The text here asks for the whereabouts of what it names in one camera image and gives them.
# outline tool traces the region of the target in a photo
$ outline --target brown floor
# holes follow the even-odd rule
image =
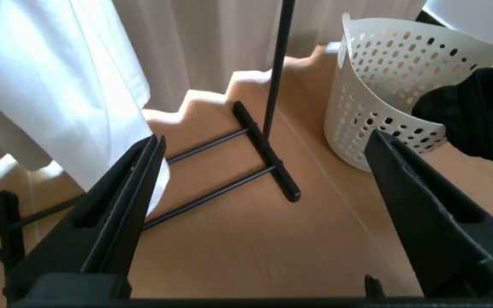
[[[271,144],[301,188],[300,202],[290,204],[264,175],[145,232],[129,276],[134,297],[362,295],[365,274],[381,279],[389,295],[420,295],[372,176],[342,162],[324,139],[335,57],[292,61],[283,74]],[[266,88],[235,84],[229,102],[241,100],[261,123]],[[166,136],[169,156],[238,128],[230,104],[202,101],[189,106],[181,124],[150,124]],[[493,215],[493,163],[449,145],[426,159]],[[261,166],[246,136],[176,163],[153,215]],[[6,169],[0,190],[19,194],[22,215],[81,193],[66,174]],[[25,228],[28,251],[62,215]],[[0,306],[2,287],[0,265]]]

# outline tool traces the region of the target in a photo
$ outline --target white garment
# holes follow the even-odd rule
[[[52,158],[87,191],[151,135],[149,97],[110,0],[0,0],[0,158]],[[168,181],[165,162],[150,211]]]

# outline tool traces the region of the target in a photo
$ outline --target laundry basket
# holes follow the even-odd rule
[[[342,18],[344,36],[324,134],[346,163],[370,171],[371,131],[390,133],[424,155],[446,142],[442,124],[411,116],[419,96],[493,65],[493,44],[414,21]]]

